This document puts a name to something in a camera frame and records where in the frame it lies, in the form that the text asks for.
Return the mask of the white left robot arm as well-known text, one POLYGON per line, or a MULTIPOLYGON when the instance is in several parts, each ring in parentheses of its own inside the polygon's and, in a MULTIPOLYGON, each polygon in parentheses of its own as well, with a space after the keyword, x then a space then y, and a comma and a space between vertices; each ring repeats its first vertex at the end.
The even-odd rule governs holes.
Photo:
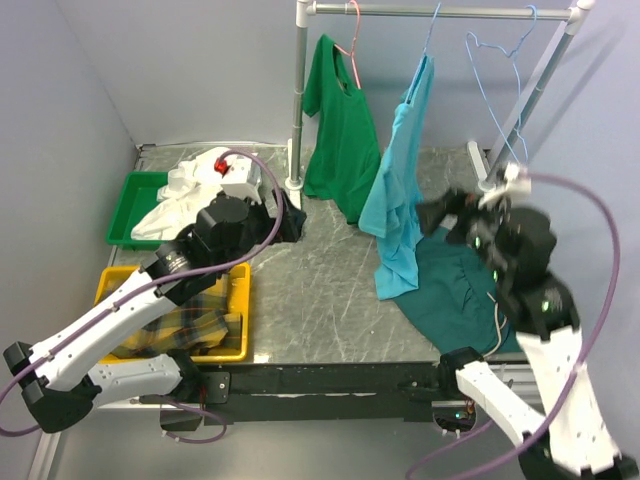
POLYGON ((233 266, 274 243, 294 243, 304 211, 286 193, 277 206, 219 193, 194 223, 147 257, 109 297, 62 331, 34 345, 15 342, 3 353, 35 429, 56 433, 93 409, 137 396, 192 399, 200 372, 185 353, 105 364, 103 358, 151 321, 213 286, 233 266))

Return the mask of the green t shirt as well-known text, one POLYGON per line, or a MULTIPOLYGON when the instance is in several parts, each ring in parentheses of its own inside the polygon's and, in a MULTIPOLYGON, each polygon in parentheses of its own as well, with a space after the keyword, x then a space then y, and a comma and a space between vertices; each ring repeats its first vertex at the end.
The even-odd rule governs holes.
POLYGON ((378 172, 381 153, 366 97, 327 35, 316 43, 303 112, 318 118, 303 192, 311 198, 334 201, 346 222, 355 224, 378 172))

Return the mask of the yellow plaid cloth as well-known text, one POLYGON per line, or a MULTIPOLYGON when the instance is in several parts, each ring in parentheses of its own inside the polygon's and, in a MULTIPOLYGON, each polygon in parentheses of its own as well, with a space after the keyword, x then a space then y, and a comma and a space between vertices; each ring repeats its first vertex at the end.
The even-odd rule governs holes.
POLYGON ((243 316, 229 309, 229 285, 229 276, 223 275, 212 288, 130 335, 111 354, 119 359, 149 358, 186 350, 206 356, 240 348, 243 316))

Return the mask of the white shirt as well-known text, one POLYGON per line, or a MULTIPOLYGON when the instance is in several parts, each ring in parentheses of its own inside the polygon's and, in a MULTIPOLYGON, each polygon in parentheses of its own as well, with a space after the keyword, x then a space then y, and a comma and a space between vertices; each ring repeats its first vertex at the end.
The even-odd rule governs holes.
POLYGON ((217 194, 224 193, 221 175, 214 170, 214 163, 219 157, 226 157, 227 151, 226 147, 215 147, 192 160, 181 161, 171 169, 168 183, 157 192, 159 204, 133 227, 131 237, 168 241, 194 223, 198 212, 217 194))

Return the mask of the green plastic tray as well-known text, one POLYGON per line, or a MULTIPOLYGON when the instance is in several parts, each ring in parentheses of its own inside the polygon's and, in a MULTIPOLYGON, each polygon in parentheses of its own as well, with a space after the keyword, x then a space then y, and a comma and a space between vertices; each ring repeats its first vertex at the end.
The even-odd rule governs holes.
POLYGON ((106 234, 106 243, 123 250, 152 251, 158 240, 135 240, 133 227, 159 202, 157 192, 168 183, 167 172, 131 172, 125 179, 106 234))

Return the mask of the light blue t shirt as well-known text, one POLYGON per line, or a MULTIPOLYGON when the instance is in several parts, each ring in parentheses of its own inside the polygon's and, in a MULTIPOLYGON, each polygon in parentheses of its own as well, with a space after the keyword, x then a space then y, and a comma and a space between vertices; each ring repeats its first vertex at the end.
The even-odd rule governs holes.
POLYGON ((361 231, 376 238, 380 265, 374 281, 380 300, 419 286, 416 246, 423 234, 415 206, 423 195, 417 160, 433 79, 433 58, 423 55, 395 109, 390 141, 358 222, 361 231))

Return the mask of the yellow plastic bin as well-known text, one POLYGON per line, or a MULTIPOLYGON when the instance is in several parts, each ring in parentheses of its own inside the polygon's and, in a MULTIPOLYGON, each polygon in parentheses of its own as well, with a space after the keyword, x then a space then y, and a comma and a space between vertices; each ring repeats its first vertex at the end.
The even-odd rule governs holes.
POLYGON ((177 349, 197 364, 231 363, 248 352, 251 268, 237 265, 217 283, 142 327, 104 360, 150 358, 177 349))

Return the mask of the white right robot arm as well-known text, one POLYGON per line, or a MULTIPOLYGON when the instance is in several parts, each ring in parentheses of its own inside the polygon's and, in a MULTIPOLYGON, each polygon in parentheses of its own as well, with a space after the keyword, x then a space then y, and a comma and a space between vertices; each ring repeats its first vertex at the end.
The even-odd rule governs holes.
POLYGON ((480 470, 515 457, 528 479, 638 476, 637 462, 619 449, 601 416, 571 292, 549 268, 557 242, 549 217, 512 206, 506 194, 487 200, 456 190, 418 204, 416 212, 425 234, 454 216, 449 241, 466 244, 488 267, 498 310, 526 355, 544 408, 534 410, 473 348, 442 355, 439 390, 473 400, 514 445, 480 470))

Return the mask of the grey white clothes rack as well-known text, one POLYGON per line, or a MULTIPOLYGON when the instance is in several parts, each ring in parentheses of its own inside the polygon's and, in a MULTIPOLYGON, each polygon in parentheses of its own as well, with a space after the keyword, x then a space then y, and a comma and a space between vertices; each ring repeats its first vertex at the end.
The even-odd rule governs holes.
POLYGON ((537 103, 542 97, 549 81, 559 66, 564 54, 573 39, 586 22, 596 3, 594 1, 577 1, 565 10, 539 9, 537 7, 501 8, 501 7, 458 7, 439 5, 407 6, 407 5, 371 5, 350 1, 344 4, 318 3, 316 1, 298 1, 296 3, 296 43, 295 43, 295 75, 293 97, 293 122, 291 139, 288 142, 288 176, 285 179, 291 200, 296 206, 301 205, 303 178, 301 174, 301 146, 303 133, 303 93, 305 86, 306 52, 309 18, 314 15, 355 15, 380 17, 431 17, 453 19, 490 19, 490 20, 532 20, 558 21, 564 23, 564 30, 553 53, 546 61, 535 86, 525 103, 515 106, 517 117, 508 134, 502 136, 503 142, 499 152, 487 161, 481 149, 473 141, 467 143, 469 158, 472 160, 478 185, 488 189, 496 175, 498 167, 505 163, 508 156, 514 156, 511 150, 517 141, 521 141, 522 130, 529 120, 537 103))

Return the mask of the dark teal garment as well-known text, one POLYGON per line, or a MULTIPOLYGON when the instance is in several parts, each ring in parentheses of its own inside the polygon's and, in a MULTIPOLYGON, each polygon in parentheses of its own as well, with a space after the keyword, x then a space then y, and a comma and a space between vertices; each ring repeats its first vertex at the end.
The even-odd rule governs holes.
POLYGON ((416 290, 394 299, 406 319, 441 354, 471 347, 480 354, 521 351, 510 323, 495 311, 494 280, 474 251, 446 241, 438 228, 416 247, 416 290))

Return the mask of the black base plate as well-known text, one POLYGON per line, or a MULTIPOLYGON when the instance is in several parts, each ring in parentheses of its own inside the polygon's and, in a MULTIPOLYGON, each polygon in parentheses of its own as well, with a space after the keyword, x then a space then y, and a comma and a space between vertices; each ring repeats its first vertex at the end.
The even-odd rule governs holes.
POLYGON ((179 401, 230 423, 402 419, 469 423, 470 402, 440 385, 432 362, 201 365, 179 401))

